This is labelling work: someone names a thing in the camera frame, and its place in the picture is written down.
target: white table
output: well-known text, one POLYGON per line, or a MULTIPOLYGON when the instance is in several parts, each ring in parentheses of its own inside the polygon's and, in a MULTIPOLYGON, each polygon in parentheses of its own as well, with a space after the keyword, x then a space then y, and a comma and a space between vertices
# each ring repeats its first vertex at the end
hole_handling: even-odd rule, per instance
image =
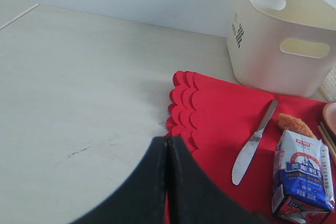
POLYGON ((176 71, 236 82, 223 38, 46 6, 0 48, 5 224, 68 223, 112 193, 166 134, 176 71))

